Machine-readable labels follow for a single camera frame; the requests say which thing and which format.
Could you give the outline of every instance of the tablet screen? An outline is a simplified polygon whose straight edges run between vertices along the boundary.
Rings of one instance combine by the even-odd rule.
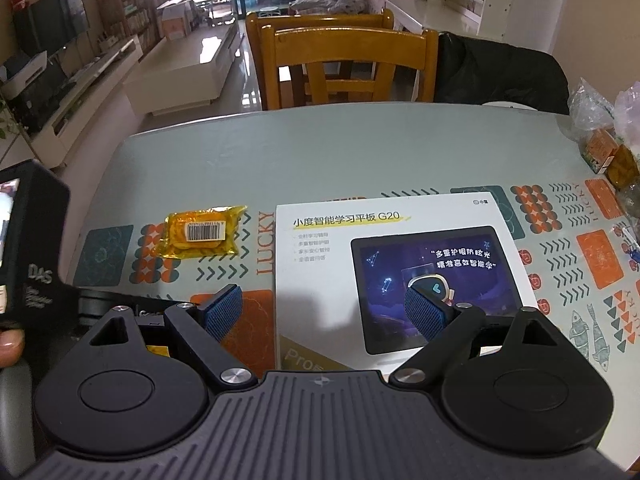
[[[491,316],[522,306],[492,227],[352,240],[367,352],[393,352],[426,341],[404,313],[404,294],[425,279],[443,301],[471,303]]]

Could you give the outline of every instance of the blue gripper pad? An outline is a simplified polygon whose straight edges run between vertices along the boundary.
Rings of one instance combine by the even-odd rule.
[[[411,287],[404,294],[404,312],[427,341],[434,339],[447,325],[445,313]]]
[[[242,289],[237,285],[228,285],[208,303],[199,306],[198,310],[204,330],[220,342],[242,314]]]

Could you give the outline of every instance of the human hand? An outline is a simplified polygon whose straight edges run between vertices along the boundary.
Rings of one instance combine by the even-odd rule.
[[[13,366],[18,362],[24,350],[24,332],[5,330],[0,333],[0,368]]]

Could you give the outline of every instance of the yellow packet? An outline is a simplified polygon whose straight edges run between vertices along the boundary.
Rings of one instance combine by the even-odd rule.
[[[162,237],[151,253],[179,260],[238,254],[234,234],[245,210],[245,205],[237,205],[171,213],[164,221]]]

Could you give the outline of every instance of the printed tablecloth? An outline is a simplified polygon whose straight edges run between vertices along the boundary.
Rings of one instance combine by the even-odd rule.
[[[616,408],[600,449],[626,468],[640,454],[640,427],[630,416],[640,410],[640,269],[628,255],[628,222],[612,188],[562,136],[563,121],[508,108],[348,104],[135,136],[100,184],[72,281],[196,302],[237,283],[244,312],[224,345],[262,373],[274,364],[277,204],[489,191],[540,310],[612,388]],[[248,209],[238,255],[150,254],[168,213],[239,204]]]

